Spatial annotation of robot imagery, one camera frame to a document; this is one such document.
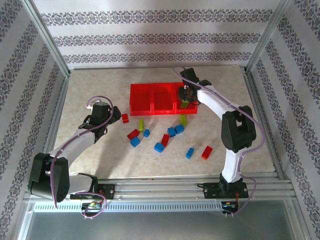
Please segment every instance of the red container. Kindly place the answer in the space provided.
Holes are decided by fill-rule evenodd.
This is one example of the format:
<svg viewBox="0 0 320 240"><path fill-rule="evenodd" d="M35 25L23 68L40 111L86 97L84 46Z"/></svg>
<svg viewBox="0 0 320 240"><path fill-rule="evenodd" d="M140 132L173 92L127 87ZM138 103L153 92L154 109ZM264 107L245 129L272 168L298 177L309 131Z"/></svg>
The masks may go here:
<svg viewBox="0 0 320 240"><path fill-rule="evenodd" d="M195 105L181 108L178 92L183 86L182 82L131 84L131 116L196 114L198 107Z"/></svg>

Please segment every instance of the green lego brick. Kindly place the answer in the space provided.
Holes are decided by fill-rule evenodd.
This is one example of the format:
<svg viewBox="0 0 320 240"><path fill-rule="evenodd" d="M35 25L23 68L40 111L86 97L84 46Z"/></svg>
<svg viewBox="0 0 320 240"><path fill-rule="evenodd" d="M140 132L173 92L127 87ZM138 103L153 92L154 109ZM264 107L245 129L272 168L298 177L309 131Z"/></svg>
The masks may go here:
<svg viewBox="0 0 320 240"><path fill-rule="evenodd" d="M186 117L186 115L184 115L184 114L180 115L180 123L184 127L187 126L187 117Z"/></svg>
<svg viewBox="0 0 320 240"><path fill-rule="evenodd" d="M144 131L144 120L142 118L139 119L139 131L143 132Z"/></svg>
<svg viewBox="0 0 320 240"><path fill-rule="evenodd" d="M188 101L182 101L181 108L186 109L188 107L188 105L189 105Z"/></svg>

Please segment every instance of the toy block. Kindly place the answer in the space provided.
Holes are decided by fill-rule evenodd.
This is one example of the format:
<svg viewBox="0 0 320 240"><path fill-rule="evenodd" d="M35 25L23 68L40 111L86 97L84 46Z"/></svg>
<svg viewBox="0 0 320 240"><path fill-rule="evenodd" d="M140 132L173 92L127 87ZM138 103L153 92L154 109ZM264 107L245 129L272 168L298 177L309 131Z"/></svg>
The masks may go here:
<svg viewBox="0 0 320 240"><path fill-rule="evenodd" d="M173 127L169 127L168 134L169 134L170 138L174 137L176 135L175 129Z"/></svg>
<svg viewBox="0 0 320 240"><path fill-rule="evenodd" d="M150 135L150 131L148 129L144 130L143 136L147 138L149 137L149 135Z"/></svg>
<svg viewBox="0 0 320 240"><path fill-rule="evenodd" d="M184 128L184 126L182 126L182 125L180 124L180 125L176 126L176 127L174 128L174 130L175 130L176 134L180 134L180 133L182 133L182 132L185 130L185 128Z"/></svg>
<svg viewBox="0 0 320 240"><path fill-rule="evenodd" d="M186 153L185 157L186 157L187 159L190 159L191 156L192 156L192 154L194 153L194 151L195 151L195 149L194 149L193 147L190 147L189 150L188 150L188 152Z"/></svg>
<svg viewBox="0 0 320 240"><path fill-rule="evenodd" d="M139 131L143 132L144 131L144 120L142 118L139 119Z"/></svg>
<svg viewBox="0 0 320 240"><path fill-rule="evenodd" d="M189 105L189 102L188 102L188 101L182 101L182 103L181 103L181 108L182 108L182 109L186 109L186 108L188 107L188 105Z"/></svg>
<svg viewBox="0 0 320 240"><path fill-rule="evenodd" d="M161 143L157 142L154 146L154 150L156 150L159 153L162 153L165 150L165 146L163 146Z"/></svg>
<svg viewBox="0 0 320 240"><path fill-rule="evenodd" d="M187 126L187 117L185 114L180 115L180 123L182 126L186 127Z"/></svg>
<svg viewBox="0 0 320 240"><path fill-rule="evenodd" d="M122 122L127 124L129 122L128 114L122 114Z"/></svg>
<svg viewBox="0 0 320 240"><path fill-rule="evenodd" d="M131 141L134 137L138 137L139 134L140 134L140 132L137 129L135 129L130 134L128 134L127 137Z"/></svg>
<svg viewBox="0 0 320 240"><path fill-rule="evenodd" d="M205 148L204 152L202 153L201 157L203 159L207 160L209 155L211 154L212 150L213 150L212 147L206 146L206 148Z"/></svg>
<svg viewBox="0 0 320 240"><path fill-rule="evenodd" d="M132 138L132 140L130 141L130 143L131 143L132 146L136 147L136 146L139 145L140 139L135 136L134 138Z"/></svg>
<svg viewBox="0 0 320 240"><path fill-rule="evenodd" d="M166 148L168 146L170 136L168 134L164 134L162 137L161 144Z"/></svg>

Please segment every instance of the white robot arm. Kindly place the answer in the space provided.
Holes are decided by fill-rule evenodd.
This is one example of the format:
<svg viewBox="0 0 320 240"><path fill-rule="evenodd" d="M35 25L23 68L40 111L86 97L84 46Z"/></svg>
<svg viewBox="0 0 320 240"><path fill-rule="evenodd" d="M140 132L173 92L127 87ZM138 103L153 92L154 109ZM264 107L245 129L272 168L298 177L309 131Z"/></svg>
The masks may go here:
<svg viewBox="0 0 320 240"><path fill-rule="evenodd" d="M208 85L206 87L212 91L217 92L217 90L212 85ZM207 90L198 90L197 99L200 103L207 105L221 120L223 119L223 115L226 112L234 111L233 108L227 106L219 98L217 98L215 95L213 95L211 92ZM238 152L233 152L232 150L226 149L225 163L224 168L222 170L222 176L228 183L234 183L241 178L241 176L237 172L237 167L240 155L246 149L246 147L242 148Z"/></svg>
<svg viewBox="0 0 320 240"><path fill-rule="evenodd" d="M252 117L252 110L249 106L241 107L231 103L209 81L200 81L193 68L184 68L180 76L184 87L179 88L179 99L208 106L222 121L221 140L226 154L218 191L222 197L232 196L244 186L239 173L242 153L248 150L257 137L255 124L244 115Z"/></svg>
<svg viewBox="0 0 320 240"><path fill-rule="evenodd" d="M58 203L65 199L68 194L98 191L97 177L84 173L69 176L69 167L84 150L95 144L107 133L107 125L118 121L121 118L121 113L118 107L114 106L111 116L111 106L101 101L95 102L90 109L92 110L91 115L84 119L71 138L51 152L38 153L34 157L28 184L30 194L49 200L53 199L50 180L50 174L52 173L50 170L53 159L58 152L54 164L54 189Z"/></svg>

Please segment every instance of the white wall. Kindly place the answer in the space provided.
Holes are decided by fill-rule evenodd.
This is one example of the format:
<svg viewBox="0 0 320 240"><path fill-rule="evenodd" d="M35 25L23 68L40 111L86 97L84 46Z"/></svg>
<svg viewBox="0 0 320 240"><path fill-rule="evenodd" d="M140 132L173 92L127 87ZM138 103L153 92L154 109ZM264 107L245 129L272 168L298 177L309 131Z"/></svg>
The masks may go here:
<svg viewBox="0 0 320 240"><path fill-rule="evenodd" d="M245 66L279 0L34 0L68 66Z"/></svg>
<svg viewBox="0 0 320 240"><path fill-rule="evenodd" d="M64 76L19 0L0 2L0 240L10 239Z"/></svg>
<svg viewBox="0 0 320 240"><path fill-rule="evenodd" d="M252 71L282 170L320 239L319 0L293 1Z"/></svg>

